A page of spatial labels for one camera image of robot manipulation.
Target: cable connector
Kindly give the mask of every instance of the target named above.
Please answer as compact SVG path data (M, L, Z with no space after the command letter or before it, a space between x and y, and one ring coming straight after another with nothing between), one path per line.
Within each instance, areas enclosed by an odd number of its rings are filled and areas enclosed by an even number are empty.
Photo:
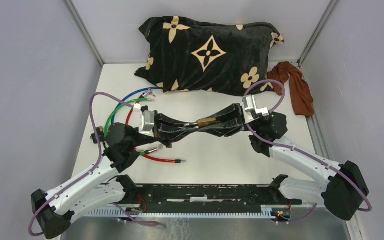
M142 96L144 97L144 98L146 98L148 95L151 95L151 96L153 96L153 97L157 97L157 96L155 96L155 94L153 93L153 91L152 91L152 89L150 88L150 89L148 89L144 94L142 94Z
M102 143L105 140L104 128L102 126L99 126L96 128L96 131L98 132L99 141ZM95 133L92 133L90 135L90 139L93 141L94 144L98 143Z
M135 103L133 105L133 111L135 111L135 112L142 112L141 108L142 108L142 106L139 103Z

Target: white wall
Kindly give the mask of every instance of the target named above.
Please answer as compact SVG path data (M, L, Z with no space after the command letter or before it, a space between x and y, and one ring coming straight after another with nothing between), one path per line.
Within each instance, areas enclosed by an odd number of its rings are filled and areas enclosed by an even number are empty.
M106 63L143 63L149 43L138 28L151 17L182 16L218 24L273 24L285 44L270 61L297 60L330 0L73 0Z
M0 240L41 239L30 194L70 178L100 69L61 0L0 0Z
M333 159L370 190L365 239L384 239L384 1L340 1L303 67Z

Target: beige flower pattern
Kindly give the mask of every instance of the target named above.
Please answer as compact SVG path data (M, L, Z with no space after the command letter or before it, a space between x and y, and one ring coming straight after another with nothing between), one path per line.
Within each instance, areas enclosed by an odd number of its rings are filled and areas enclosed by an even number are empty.
M174 92L174 91L177 91L177 92L189 92L188 89L183 89L183 90L179 90L178 91L178 88L179 88L179 82L178 80L176 79L176 81L173 83L173 86L171 87L171 91Z
M179 24L179 17L174 16L173 21L171 23L164 22L162 25L162 29L170 29L170 32L168 33L168 41L170 44L175 40L177 30L187 30L190 27Z
M214 36L212 35L206 44L204 44L204 46L192 52L191 54L199 60L202 66L202 72L205 72L205 70L214 60L225 55L226 52L220 49L216 43L216 40L214 39Z
M260 75L257 74L258 68L255 66L251 68L248 73L244 73L240 78L240 81L243 82L243 88L249 89L253 83L256 83L260 79Z
M150 57L148 58L148 61L146 62L146 67L145 69L146 70L150 70L151 69L151 66L154 64L154 58L153 57Z
M275 32L271 33L271 37L273 38L273 40L270 43L270 49L273 48L274 45L280 45L285 42L284 38Z
M264 84L259 90L261 92L264 92L264 90L266 90L267 86L270 86L270 88L273 89L273 84L271 82L268 82L268 83Z

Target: black pillow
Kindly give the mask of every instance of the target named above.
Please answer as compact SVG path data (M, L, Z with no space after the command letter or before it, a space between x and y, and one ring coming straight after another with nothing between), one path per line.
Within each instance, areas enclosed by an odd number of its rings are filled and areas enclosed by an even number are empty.
M150 43L145 67L135 75L163 92L206 90L243 96L266 79L269 50L284 43L270 23L220 25L185 17L148 19L140 32ZM251 91L273 91L271 83Z

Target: wire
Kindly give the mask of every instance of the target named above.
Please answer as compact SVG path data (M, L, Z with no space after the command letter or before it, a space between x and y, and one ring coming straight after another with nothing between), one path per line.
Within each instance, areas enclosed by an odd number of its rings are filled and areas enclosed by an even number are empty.
M285 220L287 220L287 221L289 221L289 219L290 219L290 218L286 218L286 217L284 217L284 216L282 216L282 215L279 215L279 217L281 217L281 218L283 218L283 219L285 219Z
M131 105L131 104L127 103L127 102L124 102L124 101L116 98L113 95L110 95L110 94L105 93L105 92L95 92L92 95L92 97L90 98L90 101L89 101L90 121L92 122L93 133L95 134L95 136L99 136L99 135L98 135L98 131L97 131L97 126L95 124L94 113L92 111L92 105L94 103L95 97L98 96L98 95L106 96L106 97L108 97L108 98L110 98L110 99L112 99L112 100L114 100L116 102L119 102L119 103L121 103L123 105L126 105L129 108L133 108L133 105ZM96 138L96 142L97 142L98 151L99 151L99 155L98 155L98 159L96 160L96 163L92 165L92 168L88 172L86 172L85 174L83 174L79 178L77 178L76 180L74 180L71 183L69 183L67 186L65 186L63 189L61 189L59 192L57 192L54 196L52 196L49 200L47 200L42 206L40 206L37 209L37 211L33 214L33 217L31 218L30 222L28 223L28 233L30 234L30 236L37 237L37 236L41 236L41 235L44 234L43 232L41 232L41 233L34 233L33 230L32 230L33 223L35 222L35 219L39 215L39 213L41 213L41 211L47 205L49 205L53 200L55 200L56 196L60 196L61 194L63 194L65 191L70 189L72 186L74 186L75 184L77 184L78 182L80 182L81 180L86 178L87 176L89 176L89 172L93 173L95 171L95 169L97 169L97 167L99 167L99 165L102 162L102 146L101 146L101 140L100 140L99 137Z
M129 99L131 96L135 95L135 94L138 94L138 93L141 93L141 92L146 92L148 91L149 89L152 89L152 90L157 90L157 89L162 89L161 87L157 87L157 86L153 86L153 87L147 87L147 88L142 88L142 89L139 89L137 91L134 91L132 93L130 93L129 95L127 95L125 98L123 98L123 101L127 101L127 99ZM112 116L111 118L111 124L114 123L114 120L115 120L115 116Z
M126 125L129 125L129 121L130 121L130 117L132 116L132 113L133 113L133 108L130 109L130 112L127 115L126 123L125 123ZM153 157L153 156L149 156L149 155L141 155L141 156L146 158L146 159L160 162L160 163L171 163L171 164L176 163L176 160L173 160L173 159L163 159L163 158L157 158L157 157Z
M145 207L143 208L143 213L147 210L147 202L145 201L145 199L143 199L142 197L141 197L141 195L139 194L139 200L140 200L140 202L141 202L141 204L140 204L140 206L142 206L142 202L143 202L143 204L145 205Z
M126 210L124 210L121 206L119 206L117 203L112 203L112 205L116 206L118 209L120 209L131 221L132 223L139 224L145 227L156 227L160 225L157 221L138 221L136 218L132 217Z
M151 99L147 99L147 98L139 98L139 99L133 99L133 100L130 100L128 101L128 103L139 103L139 102L143 102L143 101L151 101ZM116 115L116 113L122 108L124 107L124 105L118 105L114 111L112 111L112 113L109 115L108 119L106 120L106 123L105 123L105 127L104 127L104 130L103 130L103 134L104 134L104 137L106 137L108 135L108 128L110 127L110 122L111 122L111 118L114 117Z
M289 205L287 206L286 211L288 211L289 209L291 209L291 207L292 207L292 200L289 201Z
M262 80L262 81L259 81L259 82L256 82L254 85L252 85L250 88L248 88L248 90L246 90L245 92L245 96L252 90L254 89L255 87L257 87L258 85L261 85L261 84L265 84L265 83L275 83L277 85L279 85L281 88L282 88L282 97L280 98L279 102L269 111L269 112L273 112L279 105L280 103L282 103L283 99L285 98L285 87L279 82L279 81L275 81L275 80ZM338 175L340 175L341 177L343 177L356 191L358 194L360 194L360 196L362 197L362 199L365 201L365 203L367 204L367 208L358 208L357 210L359 211L362 211L362 212L370 212L372 210L372 204L370 203L369 199L367 198L367 196L363 193L363 191L347 176L345 175L343 172L341 172L340 170L330 166L329 164L327 164L326 162L324 162L323 160L320 160L319 158L313 156L312 154L310 153L307 153L305 152L304 150L301 150L297 147L293 147L293 146L290 146L290 145L285 145L285 144L281 144L281 143L276 143L276 142L272 142L272 141L269 141L269 140L266 140L264 138L262 138L261 136L259 136L253 129L252 127L247 124L246 127L248 128L248 130L257 138L259 139L260 141L262 141L263 143L266 143L266 144L269 144L269 145L272 145L272 146L277 146L277 147L280 147L280 148L286 148L286 149L289 149L289 150L293 150L293 151L297 151L298 153L318 162L319 164L325 166L326 168L334 171L335 173L337 173Z
M275 221L274 223L276 223L276 224L281 224L281 225L289 225L289 224L296 224L296 223L299 223L299 222L304 221L305 219L309 218L311 215L313 215L314 212L316 211L316 208L317 208L317 203L314 204L314 206L311 208L310 212L309 212L307 215L305 215L305 216L303 216L303 217L301 217L301 218L299 218L299 219L292 220L292 221L288 220L287 222L283 222L283 221Z
M104 185L108 185L110 183L111 180L114 180L116 178L120 177L120 175L117 175L117 176L113 176L111 177L108 181L106 181L106 183Z

